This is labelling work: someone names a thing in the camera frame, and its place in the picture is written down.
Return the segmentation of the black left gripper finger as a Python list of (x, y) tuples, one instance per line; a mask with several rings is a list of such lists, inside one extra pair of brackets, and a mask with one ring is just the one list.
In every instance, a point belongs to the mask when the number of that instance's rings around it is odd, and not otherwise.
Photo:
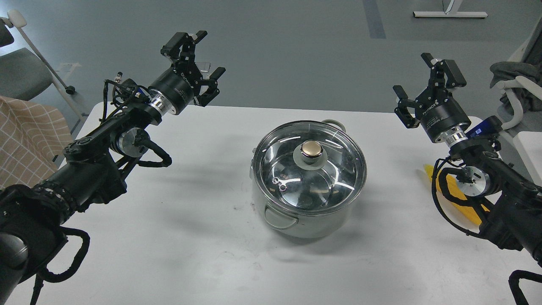
[(195, 81), (194, 89), (199, 89), (198, 94), (194, 96), (195, 105), (205, 107), (219, 95), (218, 79), (225, 71), (224, 67), (218, 67), (209, 78)]
[(177, 32), (161, 47), (160, 53), (171, 61), (175, 70), (187, 71), (195, 67), (196, 44), (201, 42), (207, 35), (208, 32), (205, 30), (193, 34)]

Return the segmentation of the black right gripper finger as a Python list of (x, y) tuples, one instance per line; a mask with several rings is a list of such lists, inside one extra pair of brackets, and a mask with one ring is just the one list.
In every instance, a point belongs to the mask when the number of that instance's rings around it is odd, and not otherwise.
[(399, 120), (408, 129), (415, 129), (420, 125), (420, 119), (408, 111), (408, 108), (418, 110), (422, 108), (422, 103), (418, 100), (412, 100), (408, 98), (405, 90), (401, 85), (394, 85), (393, 90), (397, 95), (398, 102), (394, 112), (398, 116)]
[(450, 93), (451, 89), (467, 85), (467, 81), (455, 60), (437, 59), (430, 53), (422, 53), (421, 58), (430, 68), (428, 86), (424, 90), (424, 93), (428, 93), (428, 97), (432, 99), (441, 98)]

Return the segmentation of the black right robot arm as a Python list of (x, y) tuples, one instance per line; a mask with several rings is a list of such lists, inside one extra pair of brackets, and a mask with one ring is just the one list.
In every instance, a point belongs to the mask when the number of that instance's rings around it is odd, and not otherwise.
[[(409, 99), (403, 87), (395, 85), (398, 105), (394, 112), (406, 128), (422, 126), (432, 143), (449, 147), (448, 157), (436, 160), (431, 176), (437, 210), (467, 236), (485, 239), (502, 250), (525, 249), (541, 264), (541, 187), (499, 158), (501, 120), (489, 116), (470, 127), (471, 121), (451, 92), (467, 84), (456, 62), (430, 53), (422, 53), (421, 58), (430, 68), (428, 85), (415, 99)], [(437, 186), (445, 199), (474, 210), (481, 220), (478, 233), (445, 214)]]

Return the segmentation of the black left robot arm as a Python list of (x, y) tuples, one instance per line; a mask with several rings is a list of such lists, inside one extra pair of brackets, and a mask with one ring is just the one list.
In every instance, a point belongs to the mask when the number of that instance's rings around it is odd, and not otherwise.
[(1, 191), (1, 303), (15, 287), (35, 277), (31, 304), (43, 282), (73, 276), (87, 255), (89, 234), (64, 227), (76, 212), (107, 204), (126, 193), (127, 176), (136, 167), (162, 168), (170, 155), (151, 140), (146, 128), (166, 113), (180, 114), (189, 104), (207, 106), (218, 94), (218, 67), (208, 78), (195, 62), (195, 49), (207, 31), (178, 32), (161, 48), (171, 66), (149, 87), (127, 79), (105, 80), (104, 103), (114, 86), (115, 110), (104, 107), (100, 125), (63, 150), (66, 164), (33, 187), (12, 185)]

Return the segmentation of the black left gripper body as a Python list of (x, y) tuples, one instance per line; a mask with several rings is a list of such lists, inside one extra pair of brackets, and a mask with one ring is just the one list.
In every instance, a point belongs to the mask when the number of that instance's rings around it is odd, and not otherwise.
[(160, 93), (171, 104), (170, 113), (180, 114), (200, 94), (202, 73), (194, 60), (177, 60), (151, 85), (151, 91)]

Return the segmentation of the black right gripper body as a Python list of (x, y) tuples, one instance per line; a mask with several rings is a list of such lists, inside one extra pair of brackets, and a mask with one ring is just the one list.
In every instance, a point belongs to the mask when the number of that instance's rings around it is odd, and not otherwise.
[(415, 118), (420, 121), (432, 143), (437, 143), (442, 133), (454, 127), (466, 130), (471, 124), (459, 103), (445, 88), (427, 87), (415, 101)]

